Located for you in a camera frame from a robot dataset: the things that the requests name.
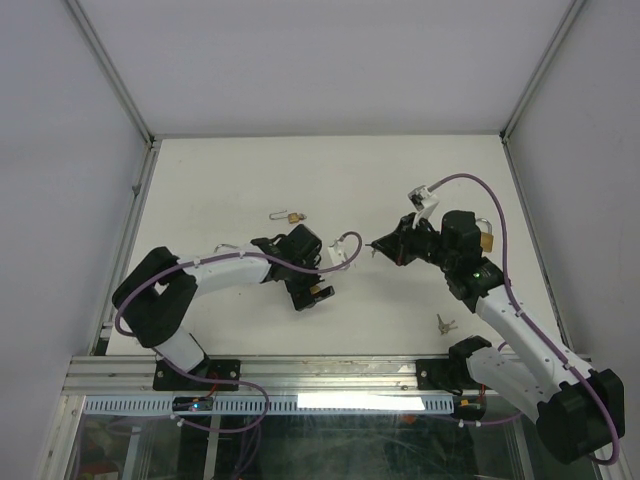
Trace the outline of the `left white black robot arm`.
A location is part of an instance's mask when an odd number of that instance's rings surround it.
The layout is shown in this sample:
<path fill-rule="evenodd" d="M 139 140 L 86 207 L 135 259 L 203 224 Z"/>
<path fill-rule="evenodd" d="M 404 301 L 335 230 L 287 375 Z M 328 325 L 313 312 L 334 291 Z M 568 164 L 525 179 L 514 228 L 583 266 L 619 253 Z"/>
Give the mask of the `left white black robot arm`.
<path fill-rule="evenodd" d="M 192 301 L 230 287 L 282 282 L 296 311 L 312 308 L 334 295 L 317 273 L 321 247 L 304 225 L 223 248 L 204 265 L 156 247 L 115 290 L 112 304 L 143 347 L 175 365 L 174 375 L 184 386 L 198 388 L 208 380 L 210 366 L 205 351 L 181 326 Z"/>

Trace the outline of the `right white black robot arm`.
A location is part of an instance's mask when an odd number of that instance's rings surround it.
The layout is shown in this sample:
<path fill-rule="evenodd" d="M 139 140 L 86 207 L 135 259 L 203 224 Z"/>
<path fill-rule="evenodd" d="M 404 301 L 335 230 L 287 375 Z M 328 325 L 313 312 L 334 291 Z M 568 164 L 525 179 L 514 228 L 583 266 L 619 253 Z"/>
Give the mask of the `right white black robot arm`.
<path fill-rule="evenodd" d="M 469 211 L 446 213 L 439 229 L 411 213 L 372 247 L 398 266 L 415 260 L 437 266 L 452 295 L 518 357 L 511 361 L 472 336 L 449 349 L 452 383 L 476 382 L 499 393 L 535 424 L 543 445 L 563 464 L 605 446 L 612 448 L 605 464 L 615 463 L 625 433 L 622 381 L 610 369 L 595 370 L 526 315 L 502 270 L 484 255 L 482 236 Z"/>

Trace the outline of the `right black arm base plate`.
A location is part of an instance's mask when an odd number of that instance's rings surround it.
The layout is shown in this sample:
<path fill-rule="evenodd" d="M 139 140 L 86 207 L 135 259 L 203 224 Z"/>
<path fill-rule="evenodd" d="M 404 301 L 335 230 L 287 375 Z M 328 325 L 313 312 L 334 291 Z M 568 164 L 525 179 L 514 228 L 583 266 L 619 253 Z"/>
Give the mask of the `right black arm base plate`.
<path fill-rule="evenodd" d="M 471 377 L 466 359 L 418 359 L 415 361 L 415 377 L 420 391 L 442 390 L 457 396 L 462 396 L 466 391 L 480 391 L 482 388 L 491 391 L 490 387 Z"/>

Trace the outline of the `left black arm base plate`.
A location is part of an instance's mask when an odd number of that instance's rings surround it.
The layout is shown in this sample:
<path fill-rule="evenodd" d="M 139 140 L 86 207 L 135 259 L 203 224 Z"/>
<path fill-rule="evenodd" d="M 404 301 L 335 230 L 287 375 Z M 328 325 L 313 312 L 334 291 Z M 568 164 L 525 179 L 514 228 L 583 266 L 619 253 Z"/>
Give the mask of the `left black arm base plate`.
<path fill-rule="evenodd" d="M 187 374 L 178 372 L 166 360 L 158 360 L 152 389 L 158 392 L 209 392 L 212 388 L 215 392 L 237 391 L 240 374 L 239 359 L 205 359 Z"/>

